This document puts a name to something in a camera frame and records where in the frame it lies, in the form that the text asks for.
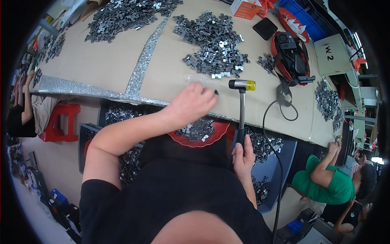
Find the black hair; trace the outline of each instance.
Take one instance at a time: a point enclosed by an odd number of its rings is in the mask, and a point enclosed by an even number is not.
[[[366,164],[360,170],[362,175],[359,191],[356,194],[356,198],[366,198],[375,188],[376,185],[376,171],[371,164]]]

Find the woman in green shirt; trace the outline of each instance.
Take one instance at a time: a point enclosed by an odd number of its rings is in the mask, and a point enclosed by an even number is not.
[[[376,176],[372,165],[357,171],[353,178],[335,166],[341,149],[341,142],[329,143],[329,152],[323,160],[310,155],[306,170],[297,172],[291,183],[301,196],[330,205],[343,204],[351,201],[355,195],[358,199],[365,198],[375,187]]]

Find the orange box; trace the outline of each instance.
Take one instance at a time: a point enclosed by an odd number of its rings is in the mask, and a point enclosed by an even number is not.
[[[234,0],[230,6],[233,16],[252,20],[261,8],[259,0]]]

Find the green shirt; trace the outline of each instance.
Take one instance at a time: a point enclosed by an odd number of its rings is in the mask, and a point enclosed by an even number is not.
[[[306,170],[299,171],[294,175],[292,187],[307,195],[311,200],[320,203],[336,205],[352,200],[355,197],[355,187],[351,177],[336,166],[326,167],[326,170],[335,172],[328,188],[312,182],[310,174],[319,161],[315,155],[310,155],[307,159]]]

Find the cardboard table surface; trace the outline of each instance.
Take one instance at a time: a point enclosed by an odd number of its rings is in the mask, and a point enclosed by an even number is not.
[[[47,76],[124,93],[146,41],[164,17],[157,14],[156,22],[140,30],[120,32],[111,43],[84,42],[90,31],[88,23],[93,21],[93,17],[94,13],[85,21],[78,20],[65,30],[61,55],[47,63],[45,60],[41,61],[38,68]],[[38,89],[39,85],[32,88],[31,84],[31,91]]]
[[[206,10],[213,12],[215,16],[219,16],[221,13],[231,15],[230,5],[209,0],[186,1],[184,5],[179,5],[172,15],[183,14],[189,20],[195,20]],[[268,14],[268,18],[278,27],[279,31],[285,31],[275,16]],[[276,88],[280,84],[278,77],[270,75],[257,64],[259,56],[263,56],[263,53],[271,53],[271,40],[265,41],[252,29],[260,20],[257,16],[253,20],[237,17],[232,19],[234,22],[233,30],[237,34],[241,34],[245,40],[238,44],[238,50],[240,53],[248,54],[248,59],[251,61],[251,63],[243,65],[244,71],[240,74],[240,79],[255,80],[257,83],[256,91],[246,93],[245,114],[245,121],[256,125],[262,125],[264,112],[268,105],[276,99]],[[220,94],[219,103],[212,109],[212,112],[239,119],[239,93],[228,87],[229,79],[235,77],[212,79],[211,76],[197,74],[196,70],[186,66],[182,59],[187,54],[193,55],[194,52],[198,52],[199,46],[188,44],[179,35],[174,34],[172,31],[175,26],[175,20],[168,20],[146,71],[140,97],[170,102],[189,82],[201,82],[205,86],[217,89]],[[316,81],[306,86],[297,85],[290,89],[293,96],[292,103],[299,113],[298,119],[293,122],[285,120],[280,113],[279,105],[276,103],[267,113],[265,127],[272,131],[326,146],[329,142],[328,139],[333,136],[333,129],[329,130],[332,128],[332,121],[328,121],[327,127],[324,128],[317,128],[317,125],[321,126],[316,124],[317,130],[313,132],[315,135],[312,135],[313,115],[314,111],[317,110],[314,89],[320,77],[315,51],[310,45],[307,45],[307,49],[310,52],[310,70],[312,75],[316,75]],[[282,110],[287,118],[295,118],[295,112],[291,107],[282,107]],[[321,114],[316,113],[316,121],[321,120],[325,122]]]

